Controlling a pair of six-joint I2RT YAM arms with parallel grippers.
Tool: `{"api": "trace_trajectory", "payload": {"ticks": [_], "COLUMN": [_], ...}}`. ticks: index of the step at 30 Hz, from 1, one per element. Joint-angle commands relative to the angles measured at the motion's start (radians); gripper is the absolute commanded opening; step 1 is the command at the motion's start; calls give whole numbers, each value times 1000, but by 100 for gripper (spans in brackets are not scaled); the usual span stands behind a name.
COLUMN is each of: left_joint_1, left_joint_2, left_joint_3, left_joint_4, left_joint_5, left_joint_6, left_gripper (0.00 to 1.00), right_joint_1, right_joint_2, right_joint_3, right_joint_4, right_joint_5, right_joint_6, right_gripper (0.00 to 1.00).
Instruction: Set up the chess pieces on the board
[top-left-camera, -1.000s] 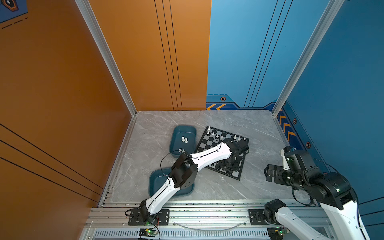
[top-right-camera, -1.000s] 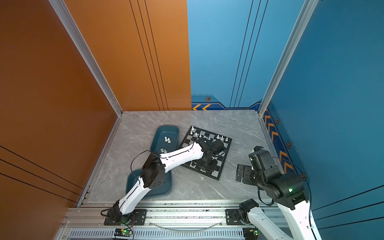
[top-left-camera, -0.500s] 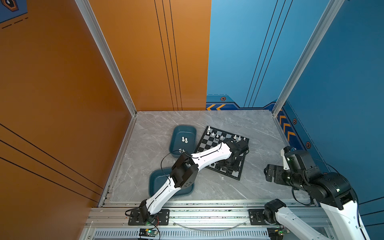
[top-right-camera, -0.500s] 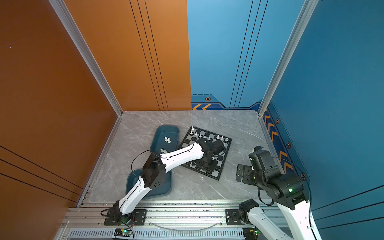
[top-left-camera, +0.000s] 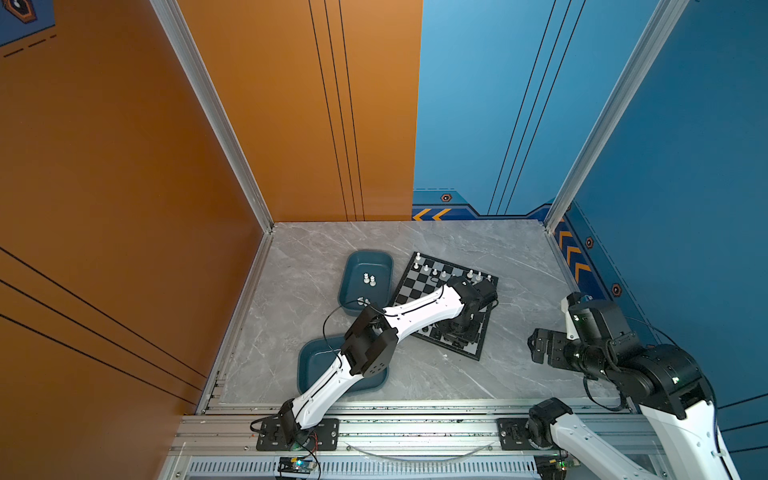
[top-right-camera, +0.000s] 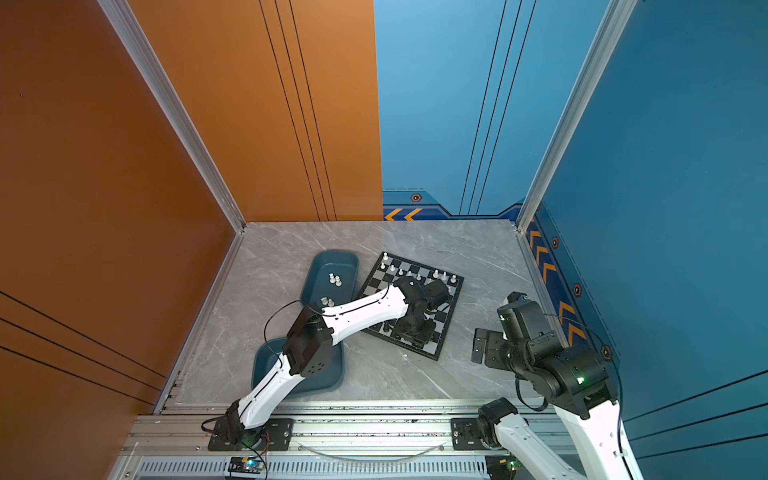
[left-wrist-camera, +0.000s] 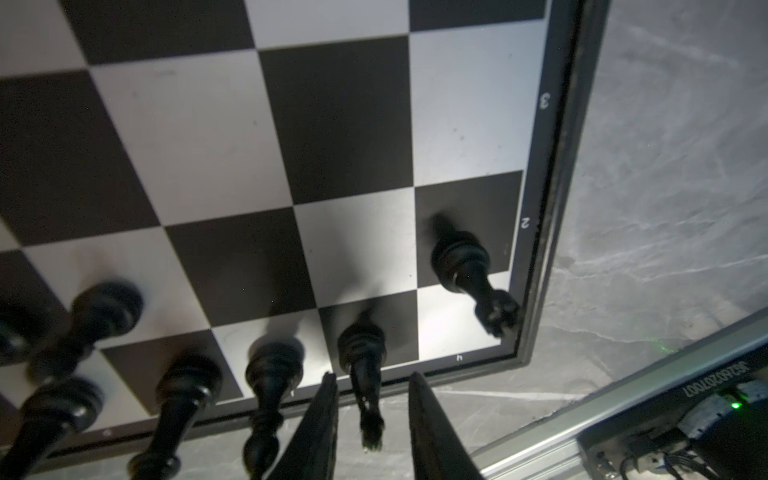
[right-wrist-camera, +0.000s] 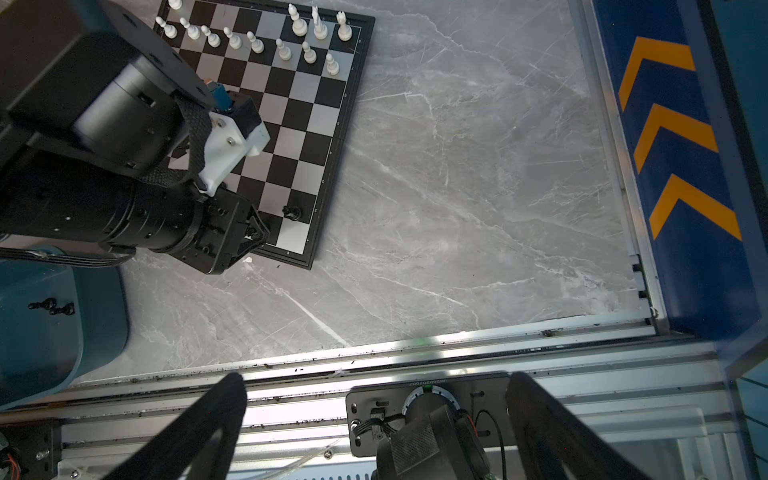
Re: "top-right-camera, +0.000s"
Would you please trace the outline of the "black and silver chessboard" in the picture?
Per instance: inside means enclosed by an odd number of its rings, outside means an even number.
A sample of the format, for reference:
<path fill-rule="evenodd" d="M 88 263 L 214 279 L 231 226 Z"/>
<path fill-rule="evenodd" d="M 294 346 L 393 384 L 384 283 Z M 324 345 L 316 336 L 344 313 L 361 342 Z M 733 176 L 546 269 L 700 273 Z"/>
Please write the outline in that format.
<path fill-rule="evenodd" d="M 389 263 L 386 264 L 387 269 L 379 269 L 383 255 L 383 252 L 381 252 L 375 265 L 372 267 L 366 279 L 363 281 L 362 286 L 358 290 L 358 298 L 369 296 L 378 291 L 385 290 L 389 284 L 397 281 L 400 278 L 397 273 L 399 269 L 402 269 L 405 276 L 411 276 L 422 284 L 428 284 L 435 280 L 441 280 L 441 275 L 443 272 L 446 272 L 448 279 L 444 283 L 449 289 L 450 302 L 444 303 L 434 313 L 428 314 L 429 317 L 435 320 L 436 328 L 430 340 L 426 344 L 414 343 L 395 334 L 393 332 L 393 327 L 396 320 L 387 320 L 378 324 L 374 324 L 368 327 L 365 330 L 365 333 L 437 361 L 442 352 L 453 313 L 458 303 L 458 297 L 463 286 L 464 277 L 451 271 L 437 269 L 436 267 L 431 267 L 415 260 L 410 260 L 388 252 L 386 253 L 390 257 Z M 394 273 L 388 272 L 388 269 L 391 265 L 396 267 Z M 438 279 L 434 279 L 432 277 L 432 274 L 435 270 L 440 271 L 440 277 Z M 450 283 L 450 278 L 452 275 L 457 276 L 456 284 Z"/>

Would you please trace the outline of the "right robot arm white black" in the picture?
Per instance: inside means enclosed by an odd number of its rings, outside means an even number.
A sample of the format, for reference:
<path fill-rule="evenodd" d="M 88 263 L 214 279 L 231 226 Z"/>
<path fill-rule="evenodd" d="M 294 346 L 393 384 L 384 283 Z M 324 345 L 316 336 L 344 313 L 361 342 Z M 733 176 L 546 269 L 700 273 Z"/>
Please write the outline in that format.
<path fill-rule="evenodd" d="M 497 315 L 506 346 L 504 366 L 528 381 L 553 407 L 576 448 L 586 479 L 640 479 L 643 474 L 621 418 L 620 389 L 593 348 L 564 346 L 541 306 L 513 292 Z M 528 425 L 518 409 L 499 398 L 478 411 L 482 441 L 508 451 L 536 479 L 576 479 L 578 473 Z"/>

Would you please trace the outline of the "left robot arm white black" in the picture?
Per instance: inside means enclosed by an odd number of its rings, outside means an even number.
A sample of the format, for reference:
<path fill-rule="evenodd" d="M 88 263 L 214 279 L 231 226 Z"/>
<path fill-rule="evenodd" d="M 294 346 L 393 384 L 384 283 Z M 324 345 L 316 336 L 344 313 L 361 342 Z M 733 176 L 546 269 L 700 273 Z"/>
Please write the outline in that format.
<path fill-rule="evenodd" d="M 449 287 L 441 280 L 421 283 L 406 276 L 346 304 L 303 307 L 275 364 L 247 395 L 228 407 L 216 434 L 235 445 L 245 433 L 260 431 L 297 385 L 330 366 L 337 344 L 375 324 L 393 321 L 402 337 L 430 336 L 428 329 L 435 325 L 430 315 L 451 298 Z"/>

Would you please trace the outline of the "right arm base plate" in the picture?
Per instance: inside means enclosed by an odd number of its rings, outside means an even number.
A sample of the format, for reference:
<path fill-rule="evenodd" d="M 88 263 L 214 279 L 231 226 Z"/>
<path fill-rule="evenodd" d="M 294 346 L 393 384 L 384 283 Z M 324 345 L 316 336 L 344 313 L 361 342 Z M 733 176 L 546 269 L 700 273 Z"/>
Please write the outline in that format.
<path fill-rule="evenodd" d="M 484 417 L 452 418 L 450 427 L 455 450 L 496 450 L 500 447 L 492 424 Z"/>

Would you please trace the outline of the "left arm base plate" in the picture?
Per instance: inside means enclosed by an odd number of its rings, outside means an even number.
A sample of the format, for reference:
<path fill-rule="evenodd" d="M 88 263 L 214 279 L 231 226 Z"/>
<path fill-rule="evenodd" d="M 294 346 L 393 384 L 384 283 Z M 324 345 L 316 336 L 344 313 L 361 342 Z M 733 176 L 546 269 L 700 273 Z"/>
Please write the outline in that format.
<path fill-rule="evenodd" d="M 204 421 L 201 428 L 208 434 L 209 451 L 283 452 L 289 449 L 294 420 L 270 418 L 262 427 L 235 434 L 230 431 L 227 420 L 219 416 Z"/>

